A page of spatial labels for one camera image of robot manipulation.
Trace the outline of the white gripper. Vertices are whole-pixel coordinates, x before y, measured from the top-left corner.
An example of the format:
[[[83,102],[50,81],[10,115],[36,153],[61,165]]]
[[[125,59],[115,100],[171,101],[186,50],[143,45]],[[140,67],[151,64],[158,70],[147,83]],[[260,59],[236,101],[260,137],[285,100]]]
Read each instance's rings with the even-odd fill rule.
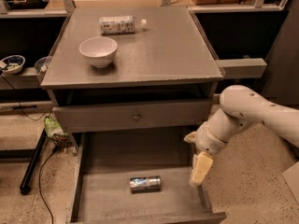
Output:
[[[205,121],[196,132],[191,132],[184,137],[184,141],[194,144],[200,152],[193,156],[190,185],[200,186],[208,174],[213,158],[210,154],[217,154],[226,147],[226,143],[218,139],[209,129]]]

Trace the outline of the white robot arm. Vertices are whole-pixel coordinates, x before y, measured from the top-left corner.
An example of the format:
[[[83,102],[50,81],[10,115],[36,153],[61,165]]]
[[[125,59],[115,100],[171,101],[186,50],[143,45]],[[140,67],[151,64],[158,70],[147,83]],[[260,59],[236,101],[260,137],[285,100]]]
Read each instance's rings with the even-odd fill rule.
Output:
[[[272,103],[252,89],[233,85],[220,95],[220,108],[195,132],[184,137],[194,143],[190,185],[198,187],[209,172],[212,156],[224,149],[237,133],[252,123],[261,123],[278,136],[299,147],[299,111]]]

